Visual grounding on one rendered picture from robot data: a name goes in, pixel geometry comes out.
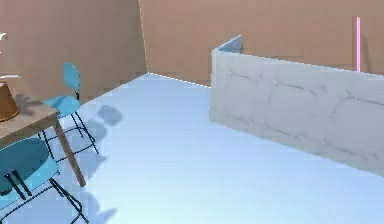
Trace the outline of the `wooden table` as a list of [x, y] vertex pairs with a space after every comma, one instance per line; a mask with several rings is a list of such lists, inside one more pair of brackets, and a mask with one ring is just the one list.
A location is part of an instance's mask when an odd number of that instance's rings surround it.
[[0, 150], [14, 142], [52, 127], [79, 185], [84, 187], [86, 181], [59, 122], [59, 111], [41, 102], [38, 105], [31, 106], [28, 101], [19, 101], [17, 105], [20, 110], [30, 108], [31, 113], [20, 112], [16, 117], [0, 123]]

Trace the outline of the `brown plant pot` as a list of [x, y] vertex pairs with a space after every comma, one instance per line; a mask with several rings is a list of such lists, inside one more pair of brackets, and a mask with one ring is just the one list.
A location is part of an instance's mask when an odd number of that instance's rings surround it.
[[20, 110], [5, 81], [0, 81], [0, 122], [10, 120], [19, 114]]

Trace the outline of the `pink pole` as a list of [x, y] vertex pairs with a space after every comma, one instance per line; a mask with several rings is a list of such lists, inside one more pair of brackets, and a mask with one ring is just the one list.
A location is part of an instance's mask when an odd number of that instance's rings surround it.
[[356, 17], [356, 70], [361, 71], [361, 20]]

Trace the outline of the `blue chair black legs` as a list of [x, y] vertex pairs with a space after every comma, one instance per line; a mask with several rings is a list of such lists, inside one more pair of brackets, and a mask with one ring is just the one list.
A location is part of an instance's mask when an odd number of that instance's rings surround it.
[[86, 125], [78, 114], [80, 109], [80, 86], [81, 86], [81, 77], [80, 72], [71, 62], [63, 63], [63, 80], [66, 86], [71, 88], [74, 91], [74, 95], [61, 95], [57, 97], [50, 98], [44, 101], [44, 104], [57, 109], [60, 114], [58, 118], [64, 118], [68, 115], [71, 116], [75, 126], [73, 128], [67, 129], [66, 133], [73, 130], [77, 130], [81, 137], [84, 137], [86, 134], [90, 140], [90, 144], [83, 149], [75, 151], [75, 154], [85, 151], [88, 148], [93, 148], [96, 153], [99, 153], [95, 145], [95, 138], [88, 131]]
[[54, 179], [58, 172], [58, 164], [50, 156], [45, 142], [39, 138], [23, 139], [2, 148], [0, 150], [0, 210], [19, 199], [22, 203], [0, 217], [0, 224], [3, 224], [3, 220], [10, 214], [50, 189], [55, 189], [76, 210], [77, 215], [70, 224], [74, 224], [79, 218], [89, 224], [89, 220], [83, 213], [82, 203]]

